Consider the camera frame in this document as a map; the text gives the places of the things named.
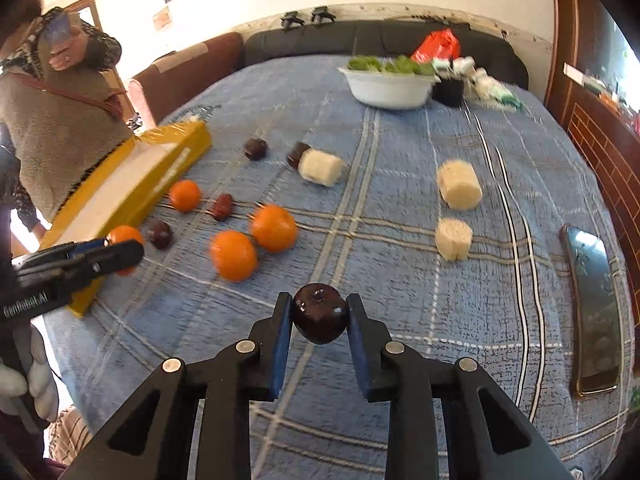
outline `orange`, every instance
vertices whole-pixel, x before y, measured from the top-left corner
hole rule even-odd
[[[145,244],[145,239],[142,237],[142,233],[135,227],[128,225],[119,225],[118,227],[114,227],[107,235],[107,242],[110,245],[126,242],[127,240],[137,240],[141,244]],[[130,267],[129,269],[119,270],[116,274],[119,276],[127,276],[134,270],[136,270],[135,267]]]
[[[267,204],[255,212],[251,234],[270,253],[280,253],[293,247],[298,228],[289,211],[275,204]]]
[[[180,180],[171,186],[169,200],[171,205],[181,213],[188,213],[197,208],[202,192],[193,180]]]
[[[246,280],[258,265],[258,254],[247,235],[222,231],[211,241],[211,261],[220,278],[230,282]]]

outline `blue tablecloth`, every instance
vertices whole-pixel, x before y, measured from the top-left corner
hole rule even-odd
[[[108,279],[84,319],[66,310],[46,317],[63,379],[90,427],[98,430],[165,358],[210,358],[267,317],[281,290],[320,281],[344,295],[358,292],[370,317],[424,355],[477,359],[566,465],[592,478],[620,439],[633,350],[624,259],[593,173],[528,92],[516,90],[522,112],[435,102],[377,110],[352,97],[337,71],[342,64],[311,56],[251,66],[167,118],[195,114],[212,132],[213,148],[188,173],[203,190],[202,210],[183,215],[160,203],[147,223],[174,228],[171,249],[148,244],[137,271]],[[244,157],[251,136],[268,142],[264,160]],[[286,164],[297,140],[341,156],[347,179],[332,189],[302,180]],[[449,158],[468,160],[478,174],[484,198],[472,211],[450,211],[440,198],[436,168]],[[221,192],[234,196],[237,215],[216,224],[204,210]],[[246,215],[257,202],[288,208],[299,239],[283,254],[260,253],[251,279],[224,282],[210,264],[209,240],[223,229],[248,232]],[[446,262],[435,248],[445,216],[474,231],[465,262]],[[569,391],[565,222],[604,240],[623,339],[620,387],[579,402]],[[436,413],[446,476],[438,405]],[[382,478],[387,421],[386,404],[360,395],[346,335],[314,347],[294,331],[284,393],[252,405],[254,474]]]

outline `gloved hand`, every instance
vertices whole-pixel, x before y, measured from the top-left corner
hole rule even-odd
[[[21,372],[0,364],[0,410],[7,415],[17,415],[7,400],[22,396],[28,391],[34,399],[38,416],[49,422],[55,422],[58,416],[58,388],[47,361],[44,340],[33,325],[31,325],[31,355],[33,363],[26,379]]]

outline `brick pattern panel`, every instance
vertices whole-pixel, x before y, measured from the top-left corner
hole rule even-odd
[[[604,202],[625,255],[636,326],[640,323],[640,179],[628,160],[637,153],[620,153],[588,113],[574,103],[568,133],[598,179]]]

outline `yellow tray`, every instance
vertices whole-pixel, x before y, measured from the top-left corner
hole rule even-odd
[[[210,146],[201,121],[162,126],[126,140],[60,209],[40,247],[101,238],[118,225],[138,227]],[[73,295],[73,313],[84,316],[101,284],[95,280]]]

